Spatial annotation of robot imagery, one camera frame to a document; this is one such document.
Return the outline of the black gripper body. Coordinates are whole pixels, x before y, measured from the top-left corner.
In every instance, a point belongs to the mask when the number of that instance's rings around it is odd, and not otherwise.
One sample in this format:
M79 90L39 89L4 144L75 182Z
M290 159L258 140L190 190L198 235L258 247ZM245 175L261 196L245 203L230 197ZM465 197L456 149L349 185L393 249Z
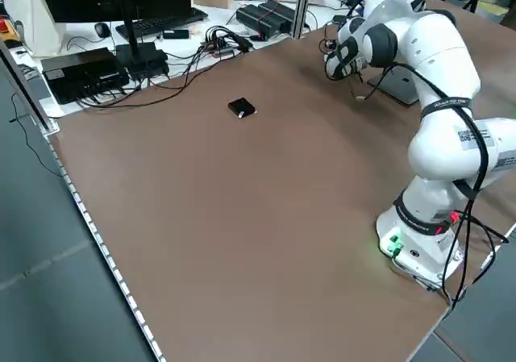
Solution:
M368 67L368 62L364 56L358 55L357 58L351 63L352 75L356 75L360 82L363 82L362 70Z

